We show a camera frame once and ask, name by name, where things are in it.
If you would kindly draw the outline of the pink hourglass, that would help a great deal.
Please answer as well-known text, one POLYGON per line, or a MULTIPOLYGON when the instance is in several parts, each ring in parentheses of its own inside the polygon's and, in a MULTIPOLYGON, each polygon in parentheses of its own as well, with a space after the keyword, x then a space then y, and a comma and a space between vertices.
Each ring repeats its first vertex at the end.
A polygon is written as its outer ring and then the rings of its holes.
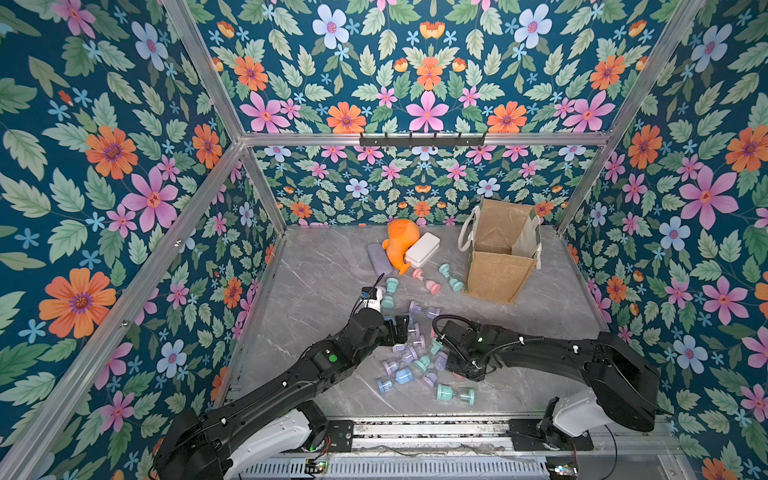
POLYGON ((431 294, 437 295, 441 290, 441 285, 425 276, 424 271, 421 268, 414 269, 411 273, 411 277, 421 282, 424 288, 431 294))

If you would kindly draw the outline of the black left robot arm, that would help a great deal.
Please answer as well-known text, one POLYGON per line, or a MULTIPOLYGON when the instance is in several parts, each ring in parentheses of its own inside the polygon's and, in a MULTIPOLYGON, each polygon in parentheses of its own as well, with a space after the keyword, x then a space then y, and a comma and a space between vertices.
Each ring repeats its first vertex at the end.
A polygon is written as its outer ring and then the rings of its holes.
POLYGON ((353 313, 336 334, 309 346, 285 372, 205 414, 177 415, 153 463, 157 479, 234 479, 284 451, 317 448, 328 421, 315 398, 348 378, 380 346, 408 339, 406 315, 353 313))

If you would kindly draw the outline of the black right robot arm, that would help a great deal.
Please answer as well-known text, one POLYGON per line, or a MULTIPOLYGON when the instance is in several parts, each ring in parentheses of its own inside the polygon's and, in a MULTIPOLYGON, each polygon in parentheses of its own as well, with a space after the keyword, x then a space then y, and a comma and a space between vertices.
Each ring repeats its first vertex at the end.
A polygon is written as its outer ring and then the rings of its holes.
POLYGON ((640 433, 655 429, 660 373, 608 332, 592 339, 557 339, 448 314, 434 319, 432 328, 448 351, 446 369, 467 380, 480 382, 500 369, 520 368, 583 384, 584 390, 547 404, 532 437, 550 446, 612 424, 640 433))

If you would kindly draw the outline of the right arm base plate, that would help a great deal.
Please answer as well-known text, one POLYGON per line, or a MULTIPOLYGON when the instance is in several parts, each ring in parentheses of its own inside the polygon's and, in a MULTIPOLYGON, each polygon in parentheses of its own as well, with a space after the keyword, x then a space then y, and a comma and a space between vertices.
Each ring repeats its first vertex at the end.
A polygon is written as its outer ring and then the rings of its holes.
POLYGON ((555 427, 542 427, 538 419, 511 419, 507 435, 516 451, 570 451, 577 453, 594 450, 588 433, 570 437, 555 427))

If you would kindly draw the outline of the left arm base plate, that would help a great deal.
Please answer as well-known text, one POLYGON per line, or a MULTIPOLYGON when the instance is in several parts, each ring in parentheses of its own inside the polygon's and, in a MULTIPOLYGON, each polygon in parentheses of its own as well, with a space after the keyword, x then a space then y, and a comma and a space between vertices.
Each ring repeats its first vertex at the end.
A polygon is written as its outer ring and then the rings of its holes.
POLYGON ((355 422, 348 419, 330 420, 322 423, 313 433, 314 437, 310 450, 315 454, 321 452, 352 451, 355 434, 355 422))

